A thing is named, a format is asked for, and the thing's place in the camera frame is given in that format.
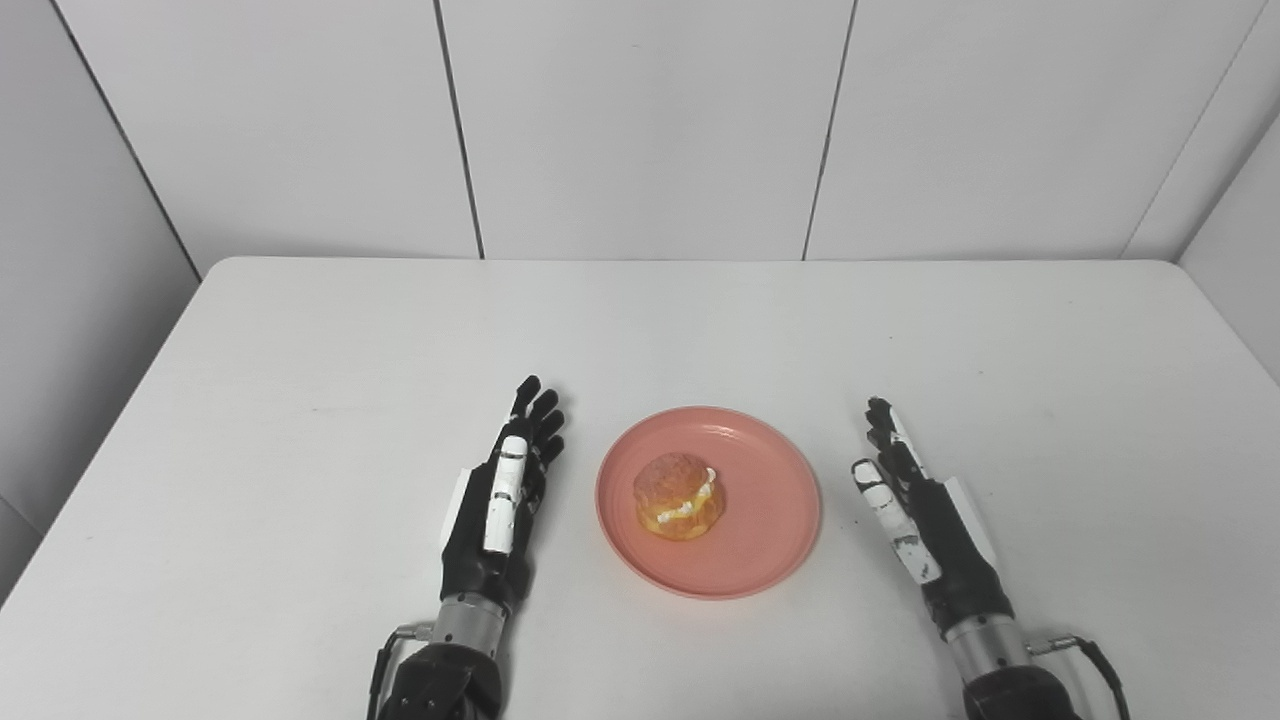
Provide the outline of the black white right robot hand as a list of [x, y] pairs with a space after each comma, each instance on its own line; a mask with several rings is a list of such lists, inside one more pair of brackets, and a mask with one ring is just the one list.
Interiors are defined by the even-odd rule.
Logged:
[[996, 568], [947, 484], [927, 471], [895, 406], [873, 396], [865, 419], [876, 455], [854, 462], [854, 484], [919, 587], [937, 632], [947, 635], [978, 618], [1014, 618]]

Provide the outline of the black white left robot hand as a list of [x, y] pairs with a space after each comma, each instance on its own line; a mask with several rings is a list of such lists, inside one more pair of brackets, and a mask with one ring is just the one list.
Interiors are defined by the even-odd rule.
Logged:
[[492, 451], [462, 473], [442, 548], [442, 600], [477, 594], [513, 612], [529, 596], [529, 544], [550, 465], [564, 450], [559, 396], [529, 375]]

